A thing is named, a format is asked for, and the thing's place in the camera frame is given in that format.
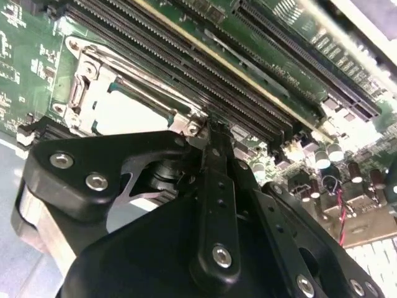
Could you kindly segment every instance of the gold contact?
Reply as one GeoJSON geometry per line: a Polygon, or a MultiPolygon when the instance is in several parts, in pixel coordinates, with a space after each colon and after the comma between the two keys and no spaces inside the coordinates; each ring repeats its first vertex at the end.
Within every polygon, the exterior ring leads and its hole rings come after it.
{"type": "Polygon", "coordinates": [[[175,23],[173,23],[171,20],[169,20],[167,17],[159,13],[156,9],[151,7],[148,3],[146,3],[144,0],[133,0],[137,4],[139,4],[142,8],[146,9],[148,12],[150,12],[152,15],[156,16],[159,20],[173,28],[176,32],[181,34],[183,37],[187,38],[190,42],[195,44],[197,47],[199,47],[201,50],[205,51],[207,54],[212,56],[214,59],[216,59],[218,62],[220,62],[222,65],[227,67],[229,70],[231,70],[233,73],[238,75],[240,78],[245,80],[248,84],[250,84],[252,87],[254,87],[256,90],[258,90],[261,94],[263,94],[266,98],[270,99],[274,104],[276,104],[279,108],[290,114],[292,117],[294,117],[296,120],[300,121],[301,123],[305,124],[308,128],[310,128],[312,131],[315,131],[319,133],[324,141],[326,142],[333,142],[333,139],[325,134],[324,132],[320,131],[317,129],[314,125],[306,121],[302,116],[298,115],[296,112],[291,110],[287,105],[285,105],[278,97],[274,96],[267,90],[265,90],[262,86],[257,84],[255,81],[253,81],[251,78],[249,78],[246,74],[243,72],[239,71],[237,68],[235,68],[232,64],[227,62],[224,58],[219,56],[217,53],[215,53],[213,50],[208,48],[205,44],[203,44],[201,41],[196,39],[195,37],[191,36],[188,34],[184,29],[180,28],[177,26],[175,23]]]}

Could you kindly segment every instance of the black arm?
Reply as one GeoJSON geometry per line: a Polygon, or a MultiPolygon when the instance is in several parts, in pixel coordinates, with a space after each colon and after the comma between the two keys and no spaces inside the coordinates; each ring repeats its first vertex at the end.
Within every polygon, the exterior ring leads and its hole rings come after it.
{"type": "Polygon", "coordinates": [[[282,186],[259,189],[224,125],[207,128],[203,150],[172,132],[32,148],[16,211],[66,275],[60,297],[384,297],[282,186]],[[107,235],[115,201],[164,190],[176,198],[107,235]]]}

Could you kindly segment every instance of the silver screw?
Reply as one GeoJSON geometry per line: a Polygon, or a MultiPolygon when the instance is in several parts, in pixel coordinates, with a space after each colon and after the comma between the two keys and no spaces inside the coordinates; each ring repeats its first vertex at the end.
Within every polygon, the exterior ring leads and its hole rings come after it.
{"type": "Polygon", "coordinates": [[[302,293],[304,293],[304,295],[307,298],[313,298],[314,297],[313,285],[302,274],[298,275],[297,284],[298,284],[299,289],[302,291],[302,293]]]}
{"type": "Polygon", "coordinates": [[[181,139],[181,138],[176,138],[176,139],[175,139],[175,143],[176,143],[176,145],[178,145],[178,146],[185,147],[185,142],[184,142],[183,139],[181,139]]]}
{"type": "Polygon", "coordinates": [[[240,167],[242,167],[242,169],[248,169],[248,165],[242,160],[239,160],[238,164],[240,165],[240,167]]]}
{"type": "Polygon", "coordinates": [[[365,293],[362,286],[355,279],[351,279],[350,283],[353,287],[354,292],[356,292],[357,295],[363,297],[365,293]]]}
{"type": "Polygon", "coordinates": [[[58,169],[68,169],[73,165],[74,161],[66,153],[55,153],[50,157],[50,163],[58,169]]]}
{"type": "Polygon", "coordinates": [[[86,184],[94,191],[104,191],[108,183],[105,177],[100,174],[91,174],[86,178],[86,184]]]}
{"type": "Polygon", "coordinates": [[[365,285],[375,297],[379,297],[379,293],[373,285],[371,285],[368,281],[365,282],[365,285]]]}
{"type": "Polygon", "coordinates": [[[215,156],[218,156],[218,157],[221,156],[220,153],[219,153],[219,151],[218,151],[217,149],[215,149],[215,148],[212,150],[212,153],[213,153],[215,156]]]}
{"type": "Polygon", "coordinates": [[[281,187],[280,186],[278,186],[278,185],[274,185],[274,191],[277,193],[277,194],[282,194],[283,193],[283,190],[281,189],[281,187]]]}
{"type": "Polygon", "coordinates": [[[222,268],[229,268],[231,266],[231,255],[229,251],[222,246],[217,245],[213,248],[212,257],[222,268]]]}

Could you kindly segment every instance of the red wire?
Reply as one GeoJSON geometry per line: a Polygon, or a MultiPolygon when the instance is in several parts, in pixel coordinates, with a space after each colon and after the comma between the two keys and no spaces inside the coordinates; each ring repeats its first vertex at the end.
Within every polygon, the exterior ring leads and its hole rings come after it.
{"type": "Polygon", "coordinates": [[[345,241],[345,221],[346,221],[346,208],[343,205],[343,200],[342,200],[342,189],[338,190],[337,192],[337,203],[339,207],[341,208],[341,232],[339,234],[339,245],[343,246],[343,243],[345,241]]]}

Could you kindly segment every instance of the electrolytic capacitor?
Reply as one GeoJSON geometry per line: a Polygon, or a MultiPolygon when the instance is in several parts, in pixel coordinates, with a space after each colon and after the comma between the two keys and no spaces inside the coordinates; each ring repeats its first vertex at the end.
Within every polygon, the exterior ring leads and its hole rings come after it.
{"type": "Polygon", "coordinates": [[[386,187],[383,174],[379,169],[372,169],[370,171],[370,178],[375,189],[384,189],[386,187]]]}
{"type": "Polygon", "coordinates": [[[350,179],[352,180],[352,182],[353,183],[361,183],[362,175],[361,175],[359,164],[352,161],[351,163],[349,163],[347,168],[349,169],[350,179]]]}
{"type": "Polygon", "coordinates": [[[342,150],[341,146],[339,146],[339,144],[337,144],[337,143],[334,143],[334,144],[331,144],[330,146],[328,146],[327,152],[328,152],[329,159],[333,162],[341,161],[344,158],[343,150],[342,150]]]}
{"type": "Polygon", "coordinates": [[[310,196],[313,199],[318,199],[320,197],[320,190],[318,187],[318,181],[315,179],[310,180],[310,196]]]}
{"type": "Polygon", "coordinates": [[[331,165],[328,154],[324,150],[317,151],[314,154],[314,158],[316,160],[316,168],[318,169],[326,169],[331,165]]]}
{"type": "Polygon", "coordinates": [[[302,191],[301,192],[301,194],[300,194],[300,197],[301,197],[301,199],[302,199],[302,202],[304,202],[304,203],[307,203],[307,202],[309,202],[310,201],[310,190],[305,190],[305,191],[302,191]]]}

